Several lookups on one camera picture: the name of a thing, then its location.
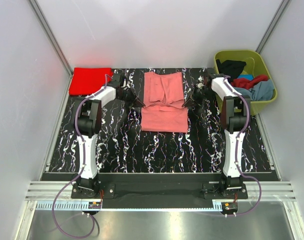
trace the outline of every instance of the folded pink shirt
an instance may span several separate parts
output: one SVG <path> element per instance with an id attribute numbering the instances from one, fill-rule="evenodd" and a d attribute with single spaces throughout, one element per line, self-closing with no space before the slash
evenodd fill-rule
<path id="1" fill-rule="evenodd" d="M 187 133 L 187 111 L 184 103 L 182 73 L 144 75 L 143 131 Z"/>

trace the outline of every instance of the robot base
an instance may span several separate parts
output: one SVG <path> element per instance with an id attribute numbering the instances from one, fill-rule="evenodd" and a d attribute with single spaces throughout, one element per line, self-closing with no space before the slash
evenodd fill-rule
<path id="1" fill-rule="evenodd" d="M 248 199 L 246 185 L 243 183 L 241 189 L 224 190 L 221 191 L 218 183 L 204 183 L 203 191 L 204 199 L 215 200 L 215 199 L 225 199 L 234 200 L 235 194 L 237 194 L 237 199 Z"/>
<path id="2" fill-rule="evenodd" d="M 100 193 L 99 190 L 103 190 L 104 196 L 103 199 L 113 199 L 114 198 L 114 192 L 115 192 L 115 184 L 113 183 L 107 183 L 103 184 L 101 183 L 99 185 L 100 189 L 96 189 L 96 191 L 92 191 L 89 189 L 81 188 L 76 183 L 73 184 L 72 199 L 100 199 Z"/>

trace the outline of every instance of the white wall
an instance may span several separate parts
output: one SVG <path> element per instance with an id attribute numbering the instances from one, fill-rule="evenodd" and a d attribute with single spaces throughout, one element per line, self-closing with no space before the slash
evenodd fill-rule
<path id="1" fill-rule="evenodd" d="M 210 67 L 255 50 L 281 0 L 38 0 L 72 67 Z"/>
<path id="2" fill-rule="evenodd" d="M 0 0 L 0 240 L 37 180 L 68 76 L 26 0 Z"/>
<path id="3" fill-rule="evenodd" d="M 290 3 L 262 55 L 279 93 L 262 117 L 304 217 L 304 0 Z"/>

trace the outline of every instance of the folded red towel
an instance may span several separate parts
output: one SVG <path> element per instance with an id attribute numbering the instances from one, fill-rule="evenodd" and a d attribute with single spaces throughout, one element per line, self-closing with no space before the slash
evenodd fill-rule
<path id="1" fill-rule="evenodd" d="M 234 79 L 231 83 L 233 87 L 237 88 L 243 88 L 243 89 L 251 89 L 253 88 L 256 84 L 262 81 L 267 81 L 269 78 L 266 75 L 258 75 L 256 78 L 253 80 L 248 80 L 247 78 L 238 78 Z"/>
<path id="2" fill-rule="evenodd" d="M 111 68 L 74 68 L 71 86 L 68 90 L 70 95 L 93 94 L 105 84 L 105 74 L 113 76 Z"/>

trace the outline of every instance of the black mounting plate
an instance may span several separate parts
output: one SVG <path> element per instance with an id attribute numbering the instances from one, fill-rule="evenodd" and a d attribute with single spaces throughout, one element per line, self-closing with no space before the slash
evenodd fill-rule
<path id="1" fill-rule="evenodd" d="M 115 184 L 113 183 L 101 183 L 100 190 L 103 190 L 103 199 L 113 199 L 115 193 Z M 80 188 L 77 184 L 73 184 L 72 199 L 100 199 L 100 194 L 94 195 L 93 191 L 87 190 L 84 188 Z"/>
<path id="2" fill-rule="evenodd" d="M 248 199 L 246 185 L 243 183 L 242 189 L 235 192 L 221 194 L 218 190 L 218 183 L 204 183 L 203 192 L 204 199 L 215 200 L 215 199 L 224 199 L 224 200 L 233 200 L 235 199 L 235 193 L 237 193 L 237 199 Z"/>

